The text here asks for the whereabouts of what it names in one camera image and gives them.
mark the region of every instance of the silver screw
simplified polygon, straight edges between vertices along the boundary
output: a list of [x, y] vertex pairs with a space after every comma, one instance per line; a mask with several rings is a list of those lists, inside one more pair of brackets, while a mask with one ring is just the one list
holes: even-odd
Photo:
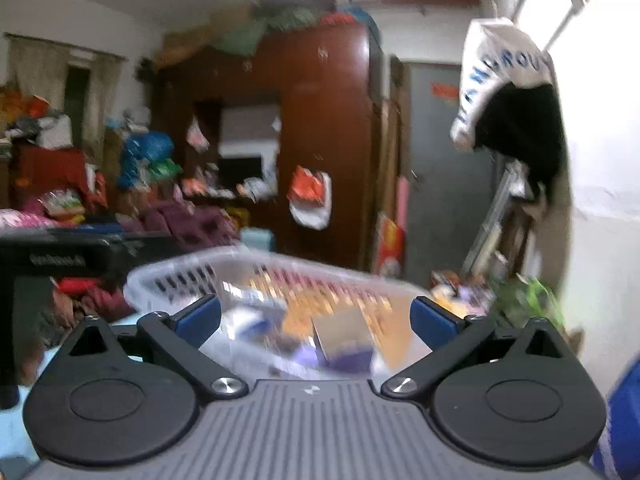
[[386, 385], [395, 394], [410, 394], [418, 389], [418, 384], [411, 377], [393, 377]]
[[232, 377], [220, 377], [211, 383], [211, 389], [217, 394], [236, 394], [243, 387], [244, 384], [241, 381]]

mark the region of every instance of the plastic basket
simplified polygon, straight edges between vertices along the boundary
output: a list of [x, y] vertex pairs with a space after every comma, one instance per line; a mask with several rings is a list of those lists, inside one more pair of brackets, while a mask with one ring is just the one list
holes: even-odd
[[[215, 248], [172, 258], [129, 274], [124, 287], [126, 301], [141, 313], [164, 311], [174, 314], [205, 294], [216, 293], [223, 312], [235, 306], [225, 283], [247, 286], [258, 274], [270, 273], [300, 286], [347, 291], [354, 300], [388, 301], [393, 310], [395, 331], [404, 335], [405, 344], [398, 349], [392, 363], [374, 359], [372, 378], [375, 384], [391, 376], [429, 352], [428, 347], [411, 331], [409, 311], [416, 296], [425, 291], [409, 283], [388, 280], [338, 267], [299, 260], [280, 254], [250, 250], [243, 246]], [[267, 295], [273, 290], [266, 287]], [[216, 332], [200, 349], [221, 365], [252, 381], [259, 378], [303, 378], [321, 380], [337, 375], [305, 368], [271, 354], [264, 348], [242, 341], [229, 341]]]

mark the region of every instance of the curtain rod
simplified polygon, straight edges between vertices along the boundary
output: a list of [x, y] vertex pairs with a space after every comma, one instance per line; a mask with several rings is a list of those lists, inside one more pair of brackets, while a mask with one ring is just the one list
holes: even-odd
[[112, 54], [111, 52], [105, 52], [103, 50], [95, 50], [94, 48], [87, 48], [84, 46], [77, 46], [71, 43], [64, 43], [63, 41], [53, 41], [53, 40], [44, 40], [43, 38], [34, 38], [33, 36], [22, 36], [20, 34], [11, 34], [10, 32], [6, 32], [4, 34], [6, 38], [13, 38], [14, 40], [30, 40], [30, 41], [43, 41], [44, 43], [50, 43], [59, 46], [68, 46], [69, 48], [75, 48], [78, 50], [84, 50], [85, 52], [91, 52], [92, 54], [101, 54], [103, 56], [111, 56], [120, 61], [128, 61], [124, 56], [118, 56], [118, 54]]

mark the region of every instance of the wooden wardrobe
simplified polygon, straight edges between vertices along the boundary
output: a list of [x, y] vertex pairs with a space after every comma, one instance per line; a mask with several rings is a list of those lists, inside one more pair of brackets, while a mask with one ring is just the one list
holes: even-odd
[[[374, 217], [381, 66], [380, 47], [361, 23], [270, 34], [253, 57], [206, 48], [160, 72], [152, 127], [172, 136], [174, 160], [191, 176], [195, 165], [218, 158], [223, 107], [278, 102], [278, 196], [256, 205], [257, 226], [273, 231], [280, 253], [362, 269]], [[205, 154], [186, 142], [194, 115], [211, 143]], [[325, 230], [299, 226], [291, 217], [287, 191], [297, 165], [332, 179]]]

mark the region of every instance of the curtain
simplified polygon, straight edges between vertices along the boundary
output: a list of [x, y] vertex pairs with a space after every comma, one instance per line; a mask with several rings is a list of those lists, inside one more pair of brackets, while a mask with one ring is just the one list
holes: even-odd
[[22, 94], [44, 97], [60, 110], [65, 104], [69, 57], [68, 46], [12, 38], [8, 81], [16, 81]]
[[122, 62], [108, 54], [97, 54], [91, 63], [89, 91], [82, 121], [82, 150], [89, 161], [102, 163], [104, 124], [116, 95]]

